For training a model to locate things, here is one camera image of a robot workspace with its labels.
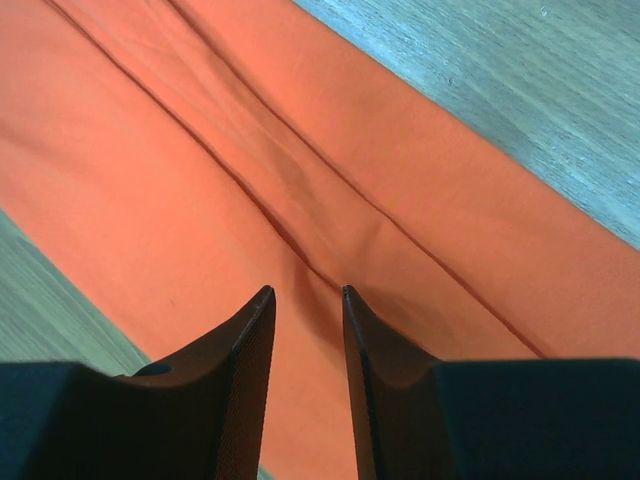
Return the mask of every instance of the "orange fabric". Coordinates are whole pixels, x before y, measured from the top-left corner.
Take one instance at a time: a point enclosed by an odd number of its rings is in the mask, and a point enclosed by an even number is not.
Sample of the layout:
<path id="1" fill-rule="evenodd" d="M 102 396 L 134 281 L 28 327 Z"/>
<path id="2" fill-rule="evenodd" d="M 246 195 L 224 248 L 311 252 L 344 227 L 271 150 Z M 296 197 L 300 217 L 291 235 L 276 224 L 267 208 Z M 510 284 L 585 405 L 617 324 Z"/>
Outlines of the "orange fabric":
<path id="1" fill-rule="evenodd" d="M 640 256 L 288 0 L 5 0 L 0 205 L 151 357 L 263 284 L 263 463 L 355 478 L 340 285 L 435 355 L 640 353 Z"/>

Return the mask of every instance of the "wood grain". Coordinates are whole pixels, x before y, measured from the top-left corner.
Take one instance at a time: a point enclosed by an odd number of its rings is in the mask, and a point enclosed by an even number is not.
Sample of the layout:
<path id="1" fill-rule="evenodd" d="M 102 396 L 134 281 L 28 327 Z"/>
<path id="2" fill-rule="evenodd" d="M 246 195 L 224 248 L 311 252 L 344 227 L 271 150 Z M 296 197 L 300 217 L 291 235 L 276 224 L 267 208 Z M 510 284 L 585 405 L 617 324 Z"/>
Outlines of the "wood grain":
<path id="1" fill-rule="evenodd" d="M 79 361 L 131 374 L 147 358 L 0 211 L 0 361 Z"/>
<path id="2" fill-rule="evenodd" d="M 640 249 L 634 0 L 296 0 Z"/>

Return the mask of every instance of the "small hole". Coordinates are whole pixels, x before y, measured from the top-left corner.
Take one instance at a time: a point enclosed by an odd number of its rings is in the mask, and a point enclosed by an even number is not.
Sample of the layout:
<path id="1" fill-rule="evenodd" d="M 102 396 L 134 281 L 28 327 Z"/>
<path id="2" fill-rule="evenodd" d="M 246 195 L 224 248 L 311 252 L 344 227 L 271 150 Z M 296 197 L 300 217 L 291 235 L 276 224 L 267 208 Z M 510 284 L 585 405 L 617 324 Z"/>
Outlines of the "small hole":
<path id="1" fill-rule="evenodd" d="M 170 371 L 171 365 L 168 363 L 150 363 L 146 367 L 142 367 L 134 377 L 151 377 L 153 375 L 169 373 Z"/>

